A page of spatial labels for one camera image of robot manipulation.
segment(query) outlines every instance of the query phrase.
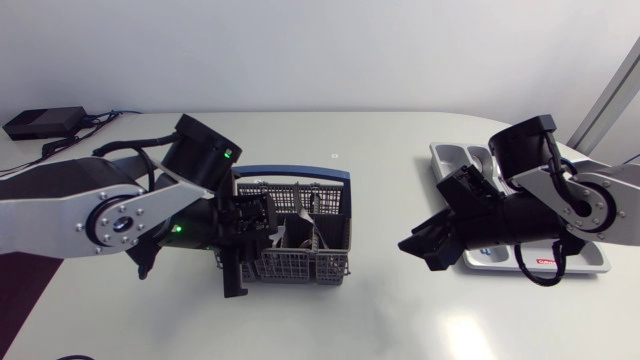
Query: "black device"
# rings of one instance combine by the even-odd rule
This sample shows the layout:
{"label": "black device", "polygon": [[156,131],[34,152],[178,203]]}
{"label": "black device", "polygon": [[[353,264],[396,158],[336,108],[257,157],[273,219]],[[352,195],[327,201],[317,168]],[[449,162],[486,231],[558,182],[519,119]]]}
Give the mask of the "black device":
{"label": "black device", "polygon": [[[507,196],[473,165],[462,166],[437,185],[449,206],[413,229],[413,235],[398,244],[400,249],[424,259],[430,270],[446,270],[466,249],[515,245],[518,265],[529,279],[542,286],[557,284],[564,275],[566,256],[579,254],[585,245],[583,234],[576,236],[573,225],[567,224],[558,212],[579,216],[576,224],[583,224],[586,221],[582,218],[591,217],[592,223],[602,222],[600,229],[603,229],[611,225],[615,206],[611,201],[592,200],[593,204],[590,204],[584,200],[586,195],[578,195],[577,189],[582,189],[584,194],[597,191],[591,184],[583,185],[591,186],[589,188],[569,189],[568,180],[562,175],[565,171],[561,165],[563,159],[552,135],[555,129],[551,116],[543,115],[494,135],[489,140],[489,148],[507,184],[516,193]],[[540,198],[540,194],[548,194],[543,187],[546,182],[528,181],[527,187],[518,183],[539,174],[546,182],[553,183],[551,189],[564,201],[563,210],[553,207],[549,203],[553,200],[548,197]],[[592,208],[605,206],[613,209],[608,211],[609,215],[604,218],[592,215]],[[558,239],[553,245],[558,271],[550,279],[531,274],[522,262],[520,244],[543,239]]]}
{"label": "black device", "polygon": [[82,106],[25,110],[2,128],[11,140],[72,137],[87,116]]}

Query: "gray plastic tray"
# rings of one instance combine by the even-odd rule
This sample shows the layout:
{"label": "gray plastic tray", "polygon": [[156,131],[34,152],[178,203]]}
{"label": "gray plastic tray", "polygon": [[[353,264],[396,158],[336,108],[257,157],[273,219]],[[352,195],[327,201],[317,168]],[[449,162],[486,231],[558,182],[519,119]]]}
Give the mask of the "gray plastic tray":
{"label": "gray plastic tray", "polygon": [[[431,143],[431,167],[438,181],[464,165],[475,165],[498,190],[510,194],[500,176],[495,159],[489,148],[475,144]],[[554,240],[543,240],[522,245],[522,257],[527,268],[534,272],[555,272],[551,244]],[[472,269],[520,271],[513,246],[498,246],[491,249],[467,250],[463,254],[465,264]],[[593,242],[587,243],[582,252],[567,257],[567,273],[606,273],[611,264],[602,248]]]}

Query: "black cable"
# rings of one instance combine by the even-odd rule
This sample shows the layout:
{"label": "black cable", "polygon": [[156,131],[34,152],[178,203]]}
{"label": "black cable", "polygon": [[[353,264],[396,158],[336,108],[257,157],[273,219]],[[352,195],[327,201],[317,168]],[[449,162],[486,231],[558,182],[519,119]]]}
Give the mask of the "black cable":
{"label": "black cable", "polygon": [[64,145],[59,147],[59,148],[52,147],[52,148],[47,149],[46,151],[44,151],[45,149],[43,149],[43,154],[39,159],[36,159],[36,160],[28,162],[28,163],[24,163],[22,165],[15,166],[15,167],[10,168],[10,169],[0,170],[0,173],[4,173],[4,174],[0,175],[0,178],[3,178],[5,176],[11,175],[11,174],[15,174],[15,173],[17,173],[19,171],[25,170],[25,169],[33,166],[33,165],[39,164],[39,163],[51,158],[52,156],[54,156],[54,155],[56,155],[56,154],[58,154],[58,153],[60,153],[60,152],[62,152],[64,150],[66,150],[66,149],[68,149],[68,148],[80,143],[81,141],[83,141],[83,140],[85,140],[87,138],[90,138],[95,133],[100,131],[100,129],[102,129],[103,127],[105,127],[106,125],[111,123],[113,120],[115,120],[122,113],[121,112],[117,112],[117,111],[115,111],[115,112],[112,111],[112,112],[105,113],[105,114],[109,115],[107,117],[107,119],[104,120],[104,121],[101,121],[98,124],[95,124],[95,127],[90,132],[86,133],[85,135],[83,135],[81,137],[77,137],[76,136],[75,138],[73,138],[72,141],[66,141],[66,139],[64,139],[65,140]]}
{"label": "black cable", "polygon": [[545,287],[556,285],[560,282],[560,280],[562,280],[562,277],[564,276],[565,270],[567,268],[567,257],[562,254],[561,240],[554,242],[553,246],[551,247],[551,249],[553,250],[553,259],[556,261],[556,266],[557,266],[556,275],[552,278],[542,278],[542,277],[533,275],[529,271],[529,269],[527,269],[527,266],[525,265],[524,260],[522,259],[522,249],[520,248],[520,246],[521,245],[518,244],[513,247],[516,255],[516,261],[518,262],[518,267],[520,268],[522,273],[527,278],[529,278],[529,280],[533,281],[534,283],[540,286],[545,286]]}
{"label": "black cable", "polygon": [[135,150],[136,152],[138,152],[138,155],[140,155],[140,157],[142,158],[142,160],[144,161],[144,166],[147,168],[147,175],[149,177],[149,191],[153,191],[156,189],[156,179],[155,179],[155,175],[153,173],[154,168],[153,168],[153,163],[151,162],[151,159],[149,158],[149,155],[147,155],[147,153],[140,149],[140,148],[133,148],[133,150]]}
{"label": "black cable", "polygon": [[573,163],[571,161],[569,161],[568,159],[560,158],[560,162],[562,163],[562,165],[564,165],[567,168],[569,168],[569,171],[571,171],[571,175],[575,175],[575,174],[578,173],[578,169],[576,169],[576,167],[573,165]]}
{"label": "black cable", "polygon": [[562,157],[560,156],[560,150],[558,150],[558,145],[556,144],[553,135],[547,132],[544,136],[547,142],[547,148],[551,153],[551,158],[549,159],[549,175],[551,176],[553,187],[556,189],[558,195],[560,195],[560,198],[567,202],[573,208],[576,214],[580,216],[588,215],[589,205],[581,202],[571,194],[571,191],[569,191],[569,186],[567,185],[567,180],[564,178],[564,176],[562,176],[562,174],[564,173],[561,164]]}
{"label": "black cable", "polygon": [[157,138],[157,139],[114,141],[93,150],[93,156],[102,157],[112,151],[121,150],[121,149],[135,149],[135,148],[143,148],[143,147],[162,146],[162,145],[170,144],[172,142],[176,142],[179,139],[180,139],[180,135],[177,132],[175,132],[171,135]]}
{"label": "black cable", "polygon": [[623,162],[623,164],[628,164],[628,163],[632,162],[633,160],[637,159],[638,157],[640,157],[640,154],[638,154],[638,155],[636,155],[636,156],[632,157],[631,159],[629,159],[629,160],[627,160],[627,161]]}

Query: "dish rack basket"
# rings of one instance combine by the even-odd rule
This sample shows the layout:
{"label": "dish rack basket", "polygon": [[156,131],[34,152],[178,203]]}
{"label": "dish rack basket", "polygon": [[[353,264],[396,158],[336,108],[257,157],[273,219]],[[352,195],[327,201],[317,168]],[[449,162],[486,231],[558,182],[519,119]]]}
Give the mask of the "dish rack basket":
{"label": "dish rack basket", "polygon": [[[242,264],[245,282],[340,285],[349,275],[351,181],[345,171],[295,165],[238,166],[238,195],[268,193],[275,202],[279,234],[260,258]],[[255,176],[292,176],[341,184],[243,183]],[[224,266],[216,253],[218,267]]]}

